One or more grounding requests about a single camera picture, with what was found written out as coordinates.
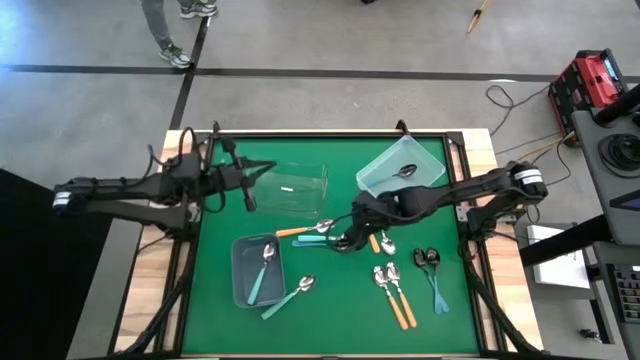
green table surface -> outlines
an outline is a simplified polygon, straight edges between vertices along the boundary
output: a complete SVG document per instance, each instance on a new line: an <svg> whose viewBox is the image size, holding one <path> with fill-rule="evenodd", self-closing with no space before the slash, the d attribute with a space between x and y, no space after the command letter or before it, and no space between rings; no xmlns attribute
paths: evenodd
<svg viewBox="0 0 640 360"><path fill-rule="evenodd" d="M324 163L329 178L320 218L348 213L358 193L355 174L394 138L272 138L236 139L238 152L255 160ZM445 163L440 138L416 140ZM216 151L214 162L229 161ZM446 184L447 175L434 185ZM207 199L215 208L218 199ZM184 354L471 354L477 353L473 317L463 264L457 255L458 233L452 207L442 208L418 224L387 232L397 246L394 256L375 255L370 246L338 254L322 248L293 248L281 239L287 292L305 274L314 274L315 287L300 293L268 320L268 307L241 309L232 294L231 246L244 236L275 233L278 229L313 225L314 220L283 215L248 213L242 193L227 194L226 209L204 215L196 270L185 330ZM346 227L350 221L343 221ZM416 247L435 247L440 292L451 311L436 315L434 295L425 274L415 267ZM384 290L373 281L375 265L393 261L402 274L400 285L418 326L402 331Z"/></svg>

gray floor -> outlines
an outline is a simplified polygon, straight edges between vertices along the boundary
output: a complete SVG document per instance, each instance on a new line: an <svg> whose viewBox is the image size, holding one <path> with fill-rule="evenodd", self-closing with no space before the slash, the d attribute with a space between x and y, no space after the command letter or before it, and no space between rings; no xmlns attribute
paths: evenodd
<svg viewBox="0 0 640 360"><path fill-rule="evenodd" d="M609 47L625 75L640 75L640 10L632 0L494 0L477 30L464 30L481 1L219 0L200 67L558 74L584 48ZM178 45L190 51L198 20L166 1ZM0 64L148 66L155 55L136 0L0 0ZM76 175L138 176L145 145L159 149L182 75L81 75L0 71L0 166L45 186ZM484 96L493 83L196 77L182 125L210 128L494 128L504 110ZM542 83L501 83L523 99ZM557 131L543 95L515 109L496 151ZM501 165L533 149L498 156ZM600 213L582 154L562 149L573 176L541 205L549 222ZM565 170L555 154L538 163L547 181ZM106 351L139 227L111 231L70 357ZM616 345L576 335L594 327L585 300L534 291L545 348L554 354L621 359Z"/></svg>

orange handle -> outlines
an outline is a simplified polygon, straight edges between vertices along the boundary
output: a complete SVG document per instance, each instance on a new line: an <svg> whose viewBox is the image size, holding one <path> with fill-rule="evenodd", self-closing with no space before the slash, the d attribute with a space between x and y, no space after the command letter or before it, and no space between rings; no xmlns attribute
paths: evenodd
<svg viewBox="0 0 640 360"><path fill-rule="evenodd" d="M278 230L276 231L277 237L285 237L289 235L302 234L309 231L309 228L295 228L295 229L287 229L287 230Z"/></svg>
<svg viewBox="0 0 640 360"><path fill-rule="evenodd" d="M396 299L394 299L393 296L389 296L389 302L391 303L393 312L396 313L396 318L398 319L400 327L402 328L402 330L407 330L409 326L407 325L407 321L404 319L404 316L402 315L402 312L400 311L400 308L396 303Z"/></svg>
<svg viewBox="0 0 640 360"><path fill-rule="evenodd" d="M413 316L413 311L411 311L411 307L409 306L407 297L404 296L404 294L400 294L400 300L402 300L402 307L404 307L404 312L407 313L407 318L409 319L409 325L411 325L411 327L418 326L418 322L416 321L415 316Z"/></svg>
<svg viewBox="0 0 640 360"><path fill-rule="evenodd" d="M371 243L371 248L373 252L376 254L380 253L380 245L378 245L378 240L376 240L376 236L374 234L369 235L369 242Z"/></svg>

sneaker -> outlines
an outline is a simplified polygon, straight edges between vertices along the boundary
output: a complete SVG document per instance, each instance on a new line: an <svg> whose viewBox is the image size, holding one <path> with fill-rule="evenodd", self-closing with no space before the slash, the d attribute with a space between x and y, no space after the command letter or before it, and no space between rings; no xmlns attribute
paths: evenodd
<svg viewBox="0 0 640 360"><path fill-rule="evenodd" d="M189 55L183 53L181 48L173 44L164 50L160 50L158 56L160 56L162 60L170 62L173 67L179 69L186 69L191 66L191 58Z"/></svg>
<svg viewBox="0 0 640 360"><path fill-rule="evenodd" d="M200 17L209 17L218 13L218 7L216 4L203 4L200 1L196 1L188 8L181 7L180 17L183 19L191 19L198 15Z"/></svg>

transparent plastic bin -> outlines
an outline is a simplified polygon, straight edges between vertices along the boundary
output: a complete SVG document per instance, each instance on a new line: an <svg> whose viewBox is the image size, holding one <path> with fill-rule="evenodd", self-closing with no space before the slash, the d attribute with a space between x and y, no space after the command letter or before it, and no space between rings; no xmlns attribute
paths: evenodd
<svg viewBox="0 0 640 360"><path fill-rule="evenodd" d="M324 206L327 181L324 164L278 163L254 186L258 211L315 219Z"/></svg>
<svg viewBox="0 0 640 360"><path fill-rule="evenodd" d="M417 166L405 178L394 176L401 167ZM407 186L430 186L444 174L444 165L411 136L405 135L356 174L360 190L377 197L386 191Z"/></svg>

